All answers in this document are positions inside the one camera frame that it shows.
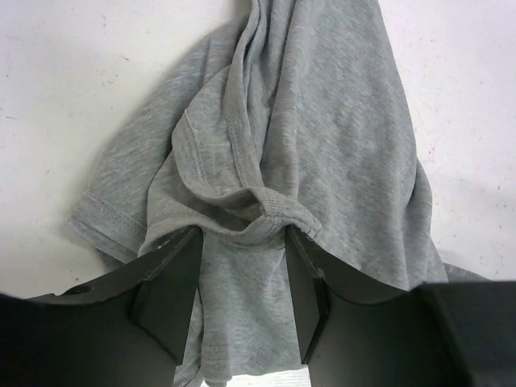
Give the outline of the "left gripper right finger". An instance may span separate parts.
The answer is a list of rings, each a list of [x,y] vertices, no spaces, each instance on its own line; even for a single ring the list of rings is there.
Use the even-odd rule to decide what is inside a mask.
[[[515,285],[383,284],[285,232],[300,357],[313,386],[512,386]]]

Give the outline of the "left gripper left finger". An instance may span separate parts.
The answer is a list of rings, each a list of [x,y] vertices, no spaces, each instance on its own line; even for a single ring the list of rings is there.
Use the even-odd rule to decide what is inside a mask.
[[[1,297],[4,386],[170,386],[184,359],[202,258],[187,227],[60,295]]]

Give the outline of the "grey tank top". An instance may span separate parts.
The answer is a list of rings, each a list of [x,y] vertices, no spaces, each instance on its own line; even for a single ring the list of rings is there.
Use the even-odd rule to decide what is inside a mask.
[[[376,1],[254,1],[106,146],[70,226],[126,264],[191,225],[202,266],[176,386],[301,367],[284,231],[399,289],[441,261],[431,187]]]

